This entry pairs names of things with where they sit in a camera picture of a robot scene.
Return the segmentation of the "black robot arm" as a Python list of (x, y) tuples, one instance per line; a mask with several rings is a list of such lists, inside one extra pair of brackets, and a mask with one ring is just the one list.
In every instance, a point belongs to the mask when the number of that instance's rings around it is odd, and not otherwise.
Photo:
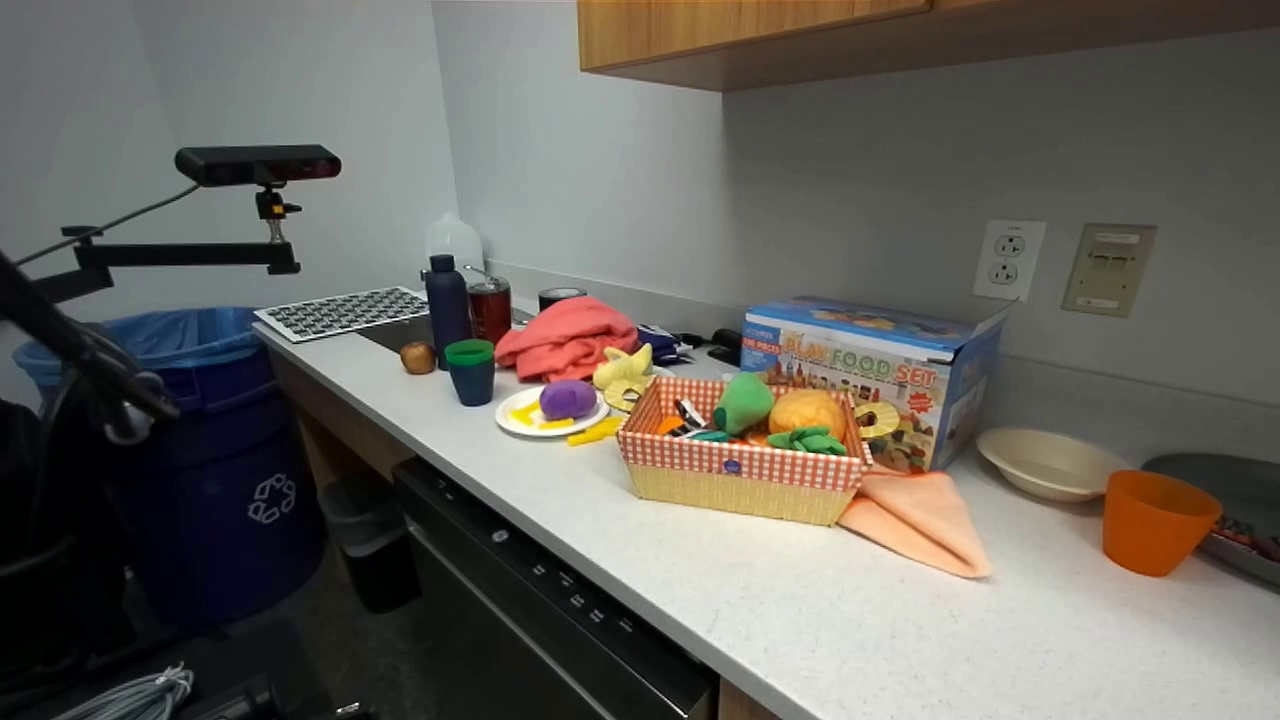
[(139, 445), (156, 418), (182, 415), (156, 374), (138, 368), (107, 336), (63, 316), (7, 256), (0, 256), (0, 316), (63, 362), (63, 381), (93, 395), (111, 445)]

